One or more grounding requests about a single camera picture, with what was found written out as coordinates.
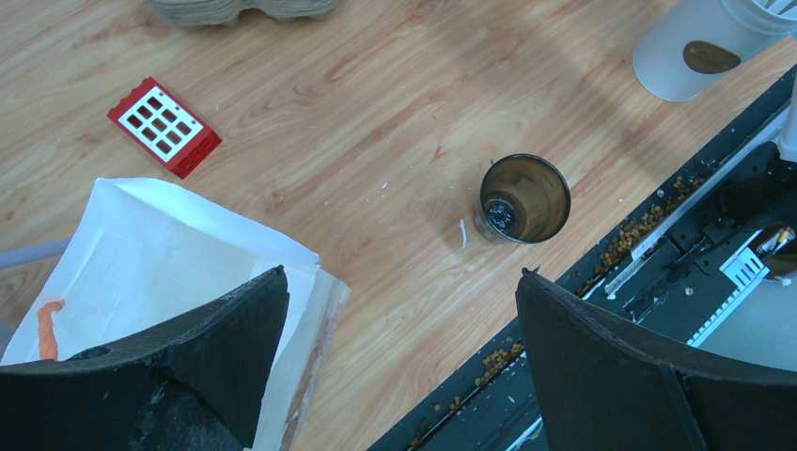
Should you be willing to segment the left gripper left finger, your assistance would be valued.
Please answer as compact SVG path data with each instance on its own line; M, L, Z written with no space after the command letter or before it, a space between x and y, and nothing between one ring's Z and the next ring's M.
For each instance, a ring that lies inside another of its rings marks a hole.
M172 319L57 362L1 369L5 450L243 450L289 307L274 267Z

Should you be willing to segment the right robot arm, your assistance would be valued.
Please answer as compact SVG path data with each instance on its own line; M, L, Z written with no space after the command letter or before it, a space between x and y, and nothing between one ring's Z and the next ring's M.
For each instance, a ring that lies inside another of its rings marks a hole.
M789 110L786 119L782 124L782 127L780 129L780 134L776 141L780 158L784 161L791 163L797 162L796 98L797 98L797 82L794 82L789 102Z

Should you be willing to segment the dark brown plastic cup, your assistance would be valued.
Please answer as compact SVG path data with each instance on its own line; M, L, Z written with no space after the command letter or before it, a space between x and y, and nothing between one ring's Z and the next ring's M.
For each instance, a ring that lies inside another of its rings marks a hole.
M570 187L553 164L536 155L513 154L485 173L474 221L488 241L536 244L563 229L570 209Z

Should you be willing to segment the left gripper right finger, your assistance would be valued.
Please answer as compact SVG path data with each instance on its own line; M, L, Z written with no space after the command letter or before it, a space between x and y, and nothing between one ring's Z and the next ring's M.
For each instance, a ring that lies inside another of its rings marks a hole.
M696 349L524 271L516 305L554 450L792 450L796 375Z

